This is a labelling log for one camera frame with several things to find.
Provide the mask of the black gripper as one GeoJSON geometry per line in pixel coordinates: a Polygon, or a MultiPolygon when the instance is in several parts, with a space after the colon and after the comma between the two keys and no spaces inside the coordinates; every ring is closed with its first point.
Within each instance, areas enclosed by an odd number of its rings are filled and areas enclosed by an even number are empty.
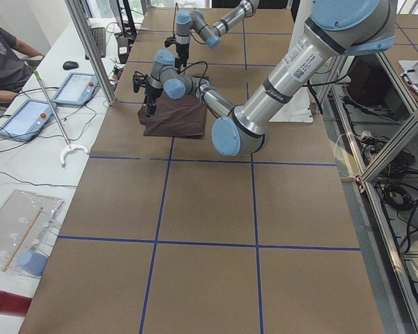
{"type": "Polygon", "coordinates": [[[178,57],[176,57],[176,69],[181,71],[187,66],[187,60],[189,58],[189,43],[177,44],[176,52],[178,54],[178,57]]]}
{"type": "Polygon", "coordinates": [[[149,118],[150,115],[154,115],[156,112],[156,99],[159,98],[162,94],[161,88],[156,88],[150,83],[146,84],[145,87],[145,98],[144,104],[146,105],[146,117],[149,118]]]}

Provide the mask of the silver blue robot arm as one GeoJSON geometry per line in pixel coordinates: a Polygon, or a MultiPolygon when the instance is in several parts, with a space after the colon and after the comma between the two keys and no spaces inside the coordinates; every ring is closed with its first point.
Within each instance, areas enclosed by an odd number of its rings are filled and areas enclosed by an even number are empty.
{"type": "Polygon", "coordinates": [[[260,151],[268,142],[267,125],[331,57],[374,54],[394,43],[396,1],[313,1],[301,37],[243,105],[222,97],[205,79],[176,68],[176,57],[161,49],[150,74],[133,80],[145,88],[147,115],[166,93],[173,100],[192,95],[216,116],[212,144],[224,156],[260,151]]]}
{"type": "Polygon", "coordinates": [[[180,69],[187,66],[189,59],[189,45],[191,31],[194,31],[204,44],[209,48],[215,48],[223,35],[228,33],[236,24],[256,14],[259,1],[240,1],[240,3],[223,18],[214,24],[207,23],[203,13],[199,10],[192,12],[179,10],[175,18],[175,32],[168,38],[164,45],[176,46],[177,57],[175,67],[180,69]]]}

